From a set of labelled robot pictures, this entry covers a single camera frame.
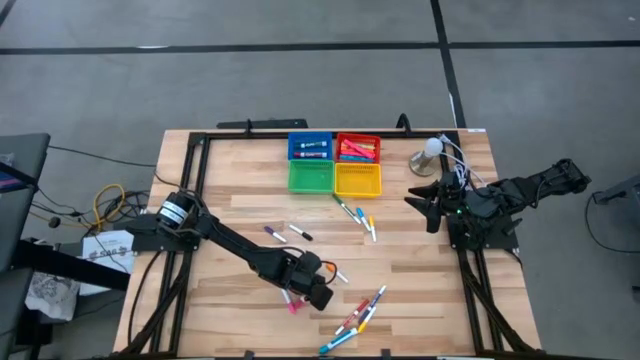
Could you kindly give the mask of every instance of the concrete floor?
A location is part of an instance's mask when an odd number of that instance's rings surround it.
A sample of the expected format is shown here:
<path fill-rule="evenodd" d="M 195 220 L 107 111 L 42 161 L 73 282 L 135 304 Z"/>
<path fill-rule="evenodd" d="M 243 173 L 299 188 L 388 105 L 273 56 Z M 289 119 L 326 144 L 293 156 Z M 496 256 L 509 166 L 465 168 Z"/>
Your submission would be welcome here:
<path fill-rule="evenodd" d="M 0 6 L 6 0 L 0 0 Z M 441 1 L 449 40 L 640 39 L 634 0 Z M 427 0 L 18 0 L 0 48 L 437 41 Z M 501 176 L 573 158 L 602 190 L 640 172 L 640 48 L 453 50 L 469 127 L 487 128 Z M 247 118 L 306 118 L 312 127 L 453 127 L 438 50 L 150 55 L 0 55 L 3 134 L 46 131 L 52 143 L 155 162 L 169 128 Z M 50 151 L 41 184 L 90 206 L 104 184 L 147 189 L 152 173 Z M 543 347 L 636 359 L 638 255 L 597 247 L 584 227 L 588 194 L 545 200 L 518 229 Z M 640 247 L 621 208 L 594 208 L 594 231 Z M 30 219 L 25 236 L 78 241 Z M 111 351 L 121 304 L 56 329 L 43 355 Z"/>

